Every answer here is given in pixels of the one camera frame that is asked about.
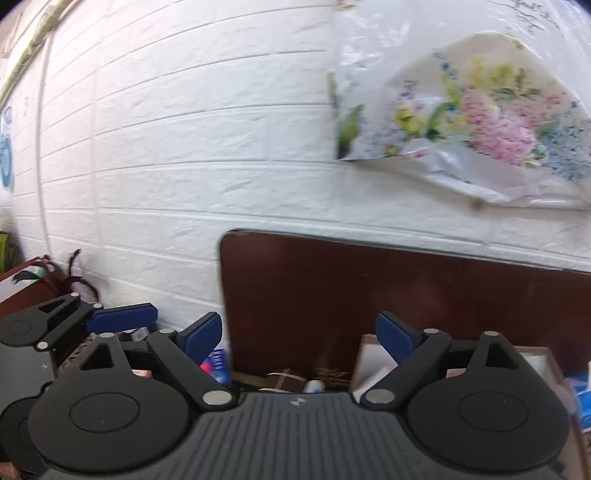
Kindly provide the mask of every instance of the brown wooden board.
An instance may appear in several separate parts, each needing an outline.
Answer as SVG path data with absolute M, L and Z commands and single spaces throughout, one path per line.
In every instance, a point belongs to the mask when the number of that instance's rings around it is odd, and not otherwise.
M 220 242 L 233 367 L 350 376 L 389 310 L 458 339 L 484 330 L 549 346 L 566 375 L 591 359 L 591 275 L 532 264 L 258 231 Z

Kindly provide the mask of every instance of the white brick wall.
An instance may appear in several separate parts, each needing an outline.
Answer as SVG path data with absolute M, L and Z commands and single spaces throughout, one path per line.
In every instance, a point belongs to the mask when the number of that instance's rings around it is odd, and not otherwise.
M 476 209 L 333 160 L 331 3 L 83 0 L 48 52 L 39 135 L 39 59 L 12 94 L 2 228 L 26 255 L 81 247 L 107 304 L 178 327 L 221 309 L 217 242 L 239 227 L 591 271 L 588 212 Z

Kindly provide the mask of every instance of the blue gripper pad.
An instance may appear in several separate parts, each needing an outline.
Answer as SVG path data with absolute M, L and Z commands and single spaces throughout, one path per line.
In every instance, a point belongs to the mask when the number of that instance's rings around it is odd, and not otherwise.
M 86 322 L 86 330 L 93 333 L 123 332 L 153 325 L 157 319 L 158 309 L 154 305 L 138 303 L 94 312 Z
M 222 318 L 209 312 L 177 334 L 177 346 L 195 363 L 201 365 L 222 339 Z
M 375 335 L 399 365 L 421 344 L 421 333 L 390 312 L 380 312 L 375 319 Z

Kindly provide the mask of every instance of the pink flower print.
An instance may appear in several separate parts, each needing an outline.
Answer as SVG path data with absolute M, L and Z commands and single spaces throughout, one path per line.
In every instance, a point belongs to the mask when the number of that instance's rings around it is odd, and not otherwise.
M 547 97 L 544 98 L 544 103 L 548 107 L 552 107 L 554 105 L 559 105 L 561 101 L 562 101 L 562 98 L 560 97 L 560 95 L 548 95 Z
M 508 105 L 505 112 L 508 116 L 519 118 L 520 123 L 532 130 L 535 130 L 548 121 L 548 114 L 542 105 L 539 102 L 530 100 Z
M 500 110 L 486 95 L 468 90 L 462 113 L 475 134 L 472 144 L 480 152 L 520 165 L 533 150 L 535 135 L 527 121 L 528 112 L 505 111 L 500 116 Z

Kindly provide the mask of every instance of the blue sticker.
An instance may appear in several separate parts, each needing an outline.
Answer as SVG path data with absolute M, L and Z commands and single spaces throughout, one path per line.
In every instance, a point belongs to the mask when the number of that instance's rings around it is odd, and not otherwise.
M 12 179 L 12 144 L 7 135 L 0 137 L 0 171 L 2 186 L 7 189 Z

